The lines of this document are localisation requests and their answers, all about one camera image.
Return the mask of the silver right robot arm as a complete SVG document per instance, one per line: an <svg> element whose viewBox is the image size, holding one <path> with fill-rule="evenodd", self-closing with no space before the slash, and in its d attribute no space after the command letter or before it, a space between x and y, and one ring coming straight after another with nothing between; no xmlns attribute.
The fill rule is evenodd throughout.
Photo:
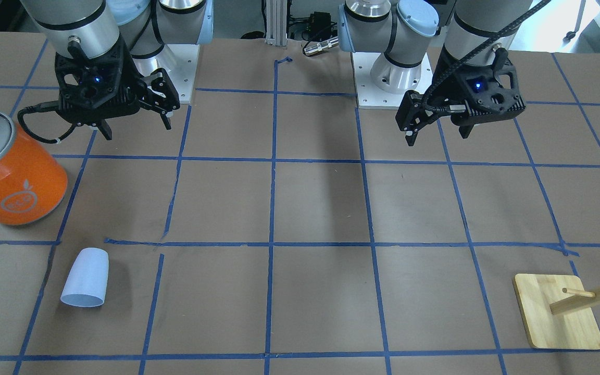
<svg viewBox="0 0 600 375"><path fill-rule="evenodd" d="M20 109L21 128L54 144L75 128L98 129L111 140L107 119L147 110L167 130L183 98L171 45L202 45L214 38L212 1L23 1L55 48L57 100Z"/></svg>

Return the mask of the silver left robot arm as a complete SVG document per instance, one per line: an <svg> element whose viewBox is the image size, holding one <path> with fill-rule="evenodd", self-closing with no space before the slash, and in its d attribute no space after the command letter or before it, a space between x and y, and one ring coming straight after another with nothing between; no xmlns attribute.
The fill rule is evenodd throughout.
<svg viewBox="0 0 600 375"><path fill-rule="evenodd" d="M431 85L419 93L420 74L440 15L426 1L345 1L340 48L377 53L370 76L386 92L402 94L395 120L409 146L424 126L450 117L462 138L474 126L514 119L526 109L509 46L524 20L544 3L457 1Z"/></svg>

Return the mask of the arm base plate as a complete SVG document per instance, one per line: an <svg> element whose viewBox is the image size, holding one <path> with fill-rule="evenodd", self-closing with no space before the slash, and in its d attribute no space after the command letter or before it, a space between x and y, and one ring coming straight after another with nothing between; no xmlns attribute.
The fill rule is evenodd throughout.
<svg viewBox="0 0 600 375"><path fill-rule="evenodd" d="M145 76L162 67L169 74L179 94L181 104L190 104L198 67L198 55L202 47L191 44L165 45L157 55L145 59L134 59L136 67Z"/></svg>
<svg viewBox="0 0 600 375"><path fill-rule="evenodd" d="M381 53L352 53L353 78L360 109L396 110L408 90L424 93L433 72L429 56L419 66L398 67Z"/></svg>

